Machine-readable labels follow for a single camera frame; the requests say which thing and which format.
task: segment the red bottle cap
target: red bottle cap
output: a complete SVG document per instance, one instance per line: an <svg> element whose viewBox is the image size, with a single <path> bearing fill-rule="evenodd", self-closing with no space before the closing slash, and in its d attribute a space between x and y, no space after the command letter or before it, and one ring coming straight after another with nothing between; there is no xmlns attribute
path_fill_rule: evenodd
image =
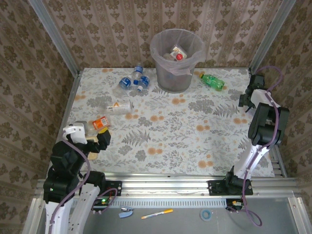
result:
<svg viewBox="0 0 312 234"><path fill-rule="evenodd" d="M176 60L182 60L183 59L183 55L182 54L177 54L175 58L176 58Z"/></svg>

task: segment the blue tape roll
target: blue tape roll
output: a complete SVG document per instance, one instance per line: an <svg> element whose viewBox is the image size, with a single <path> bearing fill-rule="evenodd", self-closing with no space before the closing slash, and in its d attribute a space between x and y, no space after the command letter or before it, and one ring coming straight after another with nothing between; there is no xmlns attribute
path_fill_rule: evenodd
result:
<svg viewBox="0 0 312 234"><path fill-rule="evenodd" d="M209 210L206 210L206 209L204 209L204 210L201 210L200 211L200 218L203 220L203 221L210 221L210 219L211 219L211 212L209 211Z"/></svg>

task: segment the orange label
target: orange label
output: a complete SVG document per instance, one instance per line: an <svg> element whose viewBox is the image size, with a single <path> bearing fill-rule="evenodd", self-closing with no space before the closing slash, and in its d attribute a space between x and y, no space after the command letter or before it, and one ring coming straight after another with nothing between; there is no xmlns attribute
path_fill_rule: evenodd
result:
<svg viewBox="0 0 312 234"><path fill-rule="evenodd" d="M105 116L103 116L102 118L98 118L97 120L92 122L94 129L100 129L100 128L105 128L108 127L108 121L107 118Z"/></svg>

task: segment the translucent plastic bin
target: translucent plastic bin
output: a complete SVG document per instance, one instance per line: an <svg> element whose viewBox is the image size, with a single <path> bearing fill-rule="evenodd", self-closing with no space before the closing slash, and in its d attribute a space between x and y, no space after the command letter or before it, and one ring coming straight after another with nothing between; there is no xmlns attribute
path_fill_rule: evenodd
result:
<svg viewBox="0 0 312 234"><path fill-rule="evenodd" d="M175 44L186 52L182 61L166 60ZM157 81L161 89L169 93L181 93L190 86L194 68L204 62L206 46L202 39L184 29L168 29L154 35L150 44L151 56L156 62Z"/></svg>

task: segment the floral wallpaper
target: floral wallpaper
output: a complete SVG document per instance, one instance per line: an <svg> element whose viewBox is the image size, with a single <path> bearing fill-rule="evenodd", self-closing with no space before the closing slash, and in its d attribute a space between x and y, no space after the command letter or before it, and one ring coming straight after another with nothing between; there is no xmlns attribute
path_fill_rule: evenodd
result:
<svg viewBox="0 0 312 234"><path fill-rule="evenodd" d="M297 178L312 217L312 1L297 1L268 51L263 65L282 69L284 81L273 91L277 103L290 110L280 146L289 176ZM277 79L266 71L270 86Z"/></svg>
<svg viewBox="0 0 312 234"><path fill-rule="evenodd" d="M21 233L73 77L27 1L0 1L0 233Z"/></svg>
<svg viewBox="0 0 312 234"><path fill-rule="evenodd" d="M281 0L44 0L79 68L153 67L150 41L169 28L207 45L200 67L248 67Z"/></svg>

